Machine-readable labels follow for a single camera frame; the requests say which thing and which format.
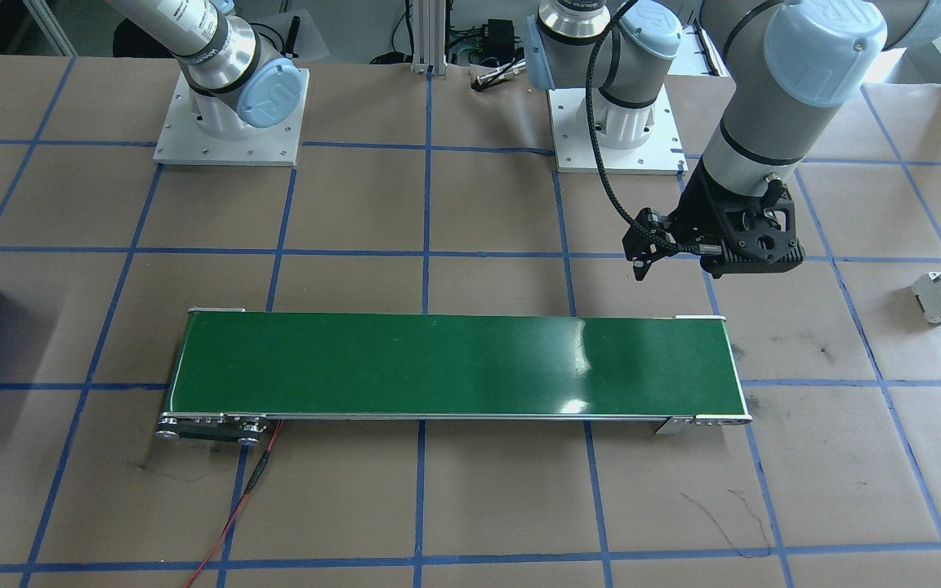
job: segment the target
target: conveyor belt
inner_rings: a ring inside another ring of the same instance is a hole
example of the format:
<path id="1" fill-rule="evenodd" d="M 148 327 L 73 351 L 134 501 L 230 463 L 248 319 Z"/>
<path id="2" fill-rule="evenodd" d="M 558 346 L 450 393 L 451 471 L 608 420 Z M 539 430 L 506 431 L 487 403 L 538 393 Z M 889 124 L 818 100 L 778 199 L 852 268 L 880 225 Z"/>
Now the conveyor belt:
<path id="1" fill-rule="evenodd" d="M 182 435 L 262 418 L 751 420 L 720 317 L 207 310 L 190 313 L 162 418 Z"/>

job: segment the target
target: black cable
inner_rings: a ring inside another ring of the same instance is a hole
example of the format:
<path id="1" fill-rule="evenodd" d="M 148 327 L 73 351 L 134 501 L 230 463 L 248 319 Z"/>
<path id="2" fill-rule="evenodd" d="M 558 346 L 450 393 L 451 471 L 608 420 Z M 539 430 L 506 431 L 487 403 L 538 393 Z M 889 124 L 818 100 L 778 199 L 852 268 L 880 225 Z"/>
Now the black cable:
<path id="1" fill-rule="evenodd" d="M 601 159 L 601 145 L 598 144 L 598 134 L 595 127 L 596 123 L 594 122 L 594 96 L 591 95 L 593 94 L 594 85 L 594 64 L 597 63 L 598 53 L 601 53 L 601 45 L 604 44 L 605 38 L 609 36 L 613 27 L 619 22 L 619 19 L 623 18 L 623 15 L 637 3 L 638 0 L 628 0 L 627 3 L 619 8 L 619 11 L 616 11 L 616 14 L 612 16 L 609 23 L 601 30 L 597 42 L 594 43 L 594 49 L 591 50 L 590 59 L 586 61 L 586 131 L 591 138 L 591 148 L 594 150 L 594 164 L 597 164 L 598 167 L 598 178 L 601 179 L 601 186 L 604 187 L 606 196 L 608 196 L 609 201 L 612 202 L 613 208 L 616 208 L 616 212 L 619 212 L 619 216 L 622 216 L 623 220 L 627 221 L 627 224 L 631 225 L 638 234 L 641 234 L 646 241 L 656 246 L 657 249 L 691 252 L 690 246 L 670 243 L 667 239 L 658 237 L 656 234 L 651 234 L 641 223 L 634 220 L 634 216 L 631 216 L 630 213 L 623 208 L 623 205 L 619 203 L 619 198 L 616 197 L 615 191 L 612 190 L 612 184 L 609 183 L 609 174 L 604 170 L 604 160 Z"/>
<path id="2" fill-rule="evenodd" d="M 264 29 L 268 29 L 269 31 L 271 31 L 271 33 L 277 34 L 277 36 L 278 36 L 278 43 L 280 43 L 281 45 L 284 45 L 284 44 L 285 44 L 285 37 L 281 36 L 281 33 L 278 33 L 278 30 L 277 30 L 277 29 L 274 29 L 273 26 L 268 26 L 268 25 L 265 25 L 264 23 L 261 23 L 261 22 L 251 22 L 251 23 L 249 23 L 249 26 L 262 26 L 262 27 L 264 27 Z M 275 45 L 274 41 L 272 41 L 270 37 L 268 37 L 268 36 L 265 35 L 264 38 L 266 38 L 266 40 L 268 40 L 268 43 L 271 43 L 271 46 L 272 46 L 273 48 L 275 48 L 275 50 L 278 50 L 279 45 Z"/>
<path id="3" fill-rule="evenodd" d="M 406 0 L 406 29 L 408 30 L 408 54 L 416 55 L 416 45 L 412 40 L 412 0 Z"/>
<path id="4" fill-rule="evenodd" d="M 395 22 L 395 28 L 391 30 L 391 51 L 397 52 L 397 47 L 395 47 L 395 35 L 399 32 L 399 26 L 402 26 L 402 19 L 404 15 L 399 16 L 397 22 Z"/>

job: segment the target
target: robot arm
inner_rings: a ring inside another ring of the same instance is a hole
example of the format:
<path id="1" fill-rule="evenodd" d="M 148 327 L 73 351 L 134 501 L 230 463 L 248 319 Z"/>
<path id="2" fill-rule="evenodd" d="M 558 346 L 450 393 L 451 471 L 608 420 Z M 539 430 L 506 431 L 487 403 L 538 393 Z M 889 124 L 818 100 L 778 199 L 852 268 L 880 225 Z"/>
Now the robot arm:
<path id="1" fill-rule="evenodd" d="M 172 52 L 202 111 L 219 118 L 217 126 L 265 129 L 282 122 L 299 103 L 300 71 L 248 22 L 225 13 L 233 7 L 231 0 L 107 3 Z"/>
<path id="2" fill-rule="evenodd" d="M 805 253 L 784 179 L 881 50 L 941 34 L 941 0 L 642 0 L 620 12 L 613 33 L 602 37 L 604 1 L 542 0 L 529 27 L 526 56 L 538 87 L 582 87 L 596 50 L 593 129 L 602 145 L 625 149 L 647 139 L 638 130 L 647 135 L 649 98 L 676 53 L 676 42 L 664 44 L 680 40 L 676 15 L 698 15 L 736 81 L 677 209 L 661 216 L 645 208 L 624 235 L 639 280 L 677 252 L 701 257 L 716 278 L 799 265 Z M 609 197 L 628 219 L 615 194 Z"/>

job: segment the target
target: table surface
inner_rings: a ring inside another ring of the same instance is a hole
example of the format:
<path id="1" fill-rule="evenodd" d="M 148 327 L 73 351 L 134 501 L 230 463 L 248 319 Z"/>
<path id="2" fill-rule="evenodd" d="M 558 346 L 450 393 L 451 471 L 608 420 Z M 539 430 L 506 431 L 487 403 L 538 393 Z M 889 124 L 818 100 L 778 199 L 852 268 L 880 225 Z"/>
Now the table surface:
<path id="1" fill-rule="evenodd" d="M 287 425 L 197 586 L 941 586 L 941 88 L 867 85 L 791 183 L 809 261 L 636 283 L 546 94 L 310 64 L 297 167 L 152 163 L 169 60 L 0 56 L 0 586 L 178 586 L 259 450 L 153 436 L 190 306 L 728 317 L 748 427 Z M 668 79 L 687 167 L 734 89 Z M 619 177 L 668 212 L 686 178 Z"/>

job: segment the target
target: white mounting plate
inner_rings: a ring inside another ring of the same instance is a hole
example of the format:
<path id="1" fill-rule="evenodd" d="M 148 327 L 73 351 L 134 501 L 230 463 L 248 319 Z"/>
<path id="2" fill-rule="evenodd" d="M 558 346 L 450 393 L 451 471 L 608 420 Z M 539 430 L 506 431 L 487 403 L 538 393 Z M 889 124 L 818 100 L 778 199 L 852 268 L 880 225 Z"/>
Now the white mounting plate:
<path id="1" fill-rule="evenodd" d="M 550 97 L 550 127 L 554 133 L 557 171 L 596 174 L 598 168 L 594 163 L 594 150 L 591 149 L 586 123 L 576 120 L 576 111 L 583 101 L 583 89 L 548 90 L 546 93 Z M 666 87 L 660 89 L 656 97 L 653 118 L 651 137 L 639 148 L 609 149 L 602 146 L 601 157 L 609 174 L 672 176 L 687 170 Z"/>
<path id="2" fill-rule="evenodd" d="M 303 78 L 310 81 L 310 71 L 300 68 Z M 169 111 L 162 123 L 162 134 L 154 149 L 154 161 L 167 165 L 277 165 L 291 167 L 296 164 L 296 150 L 300 144 L 303 107 L 307 100 L 304 88 L 300 104 L 284 122 L 270 129 L 250 129 L 249 133 L 233 139 L 221 139 L 207 134 L 191 112 L 191 90 L 180 75 L 172 93 Z"/>

